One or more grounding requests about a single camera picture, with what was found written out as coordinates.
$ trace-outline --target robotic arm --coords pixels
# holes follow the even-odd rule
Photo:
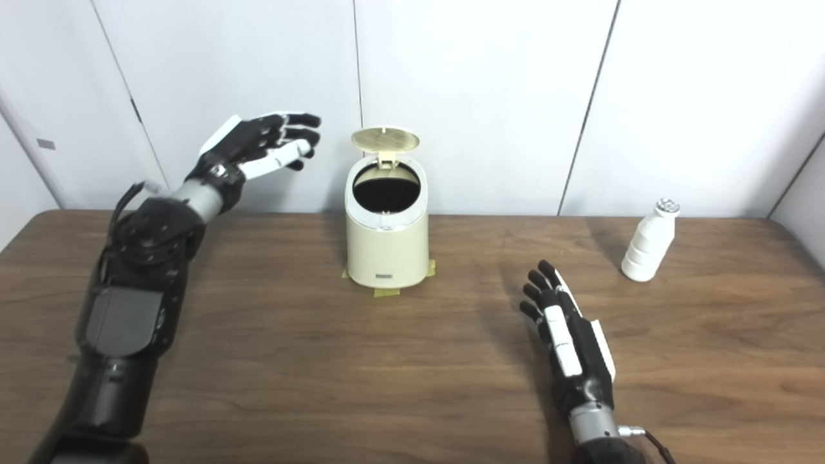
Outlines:
[[[666,464],[670,452],[640,427],[616,425],[613,418],[615,366],[599,321],[582,316],[561,274],[545,260],[531,270],[521,312],[538,326],[549,351],[553,371],[551,395],[573,431],[573,464],[645,464],[644,455],[624,440],[643,435],[658,449]]]
[[[30,464],[149,462],[129,440],[140,433],[158,359],[172,345],[188,264],[206,224],[238,203],[247,180],[301,170],[320,124],[308,114],[233,116],[171,196],[150,197],[123,217],[145,185],[120,199],[76,328],[74,378]]]

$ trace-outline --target small label on wall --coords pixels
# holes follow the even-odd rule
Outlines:
[[[54,147],[54,142],[46,139],[37,139],[37,146],[41,147],[42,149],[56,149]]]

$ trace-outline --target trash can lid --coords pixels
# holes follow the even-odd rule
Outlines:
[[[417,135],[400,127],[366,127],[352,133],[352,144],[367,153],[404,153],[419,143]]]

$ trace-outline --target wooden table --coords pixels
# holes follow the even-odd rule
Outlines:
[[[73,372],[108,213],[37,216],[0,253],[0,461],[23,462]],[[825,460],[825,279],[768,220],[681,219],[657,277],[617,270],[637,219],[431,219],[437,275],[342,279],[343,218],[219,218],[192,266],[144,433],[154,463],[567,464],[517,310],[540,258],[602,321],[617,419],[680,464]],[[651,462],[660,462],[648,444]]]

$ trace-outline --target cream trash can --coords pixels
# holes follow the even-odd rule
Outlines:
[[[346,178],[346,271],[371,288],[404,288],[424,280],[430,264],[427,177],[404,153],[412,132],[370,127],[352,135],[365,152]]]

